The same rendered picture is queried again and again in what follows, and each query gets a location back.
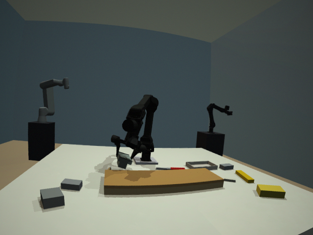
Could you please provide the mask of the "tan wooden floor panel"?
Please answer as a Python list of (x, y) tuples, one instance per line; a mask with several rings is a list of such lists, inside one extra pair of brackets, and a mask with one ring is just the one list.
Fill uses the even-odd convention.
[(180, 193), (222, 188), (224, 179), (206, 168), (105, 170), (104, 195)]

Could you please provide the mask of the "yellow rectangular bar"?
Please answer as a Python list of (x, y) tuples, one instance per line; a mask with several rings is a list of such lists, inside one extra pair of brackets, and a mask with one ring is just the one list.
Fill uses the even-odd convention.
[(244, 173), (241, 170), (236, 170), (235, 172), (238, 176), (240, 176), (244, 181), (247, 183), (254, 183), (254, 179), (248, 176), (246, 173)]

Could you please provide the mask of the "yellow rectangular block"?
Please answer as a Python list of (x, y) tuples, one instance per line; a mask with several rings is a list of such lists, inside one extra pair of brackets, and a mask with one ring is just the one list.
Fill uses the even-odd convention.
[(281, 186), (272, 185), (260, 185), (257, 184), (256, 189), (259, 197), (270, 197), (270, 198), (285, 198), (286, 192)]

